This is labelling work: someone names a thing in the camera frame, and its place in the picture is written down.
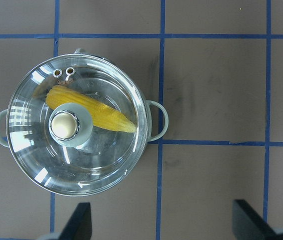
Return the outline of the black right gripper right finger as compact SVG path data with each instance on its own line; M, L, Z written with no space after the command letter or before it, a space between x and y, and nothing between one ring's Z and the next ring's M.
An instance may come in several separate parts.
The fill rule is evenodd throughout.
M244 199L232 202L232 232L237 240L281 240Z

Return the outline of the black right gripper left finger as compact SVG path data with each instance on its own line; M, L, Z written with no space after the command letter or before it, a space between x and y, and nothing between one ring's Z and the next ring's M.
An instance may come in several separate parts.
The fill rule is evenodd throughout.
M91 204L81 202L59 235L60 240L90 240L92 237Z

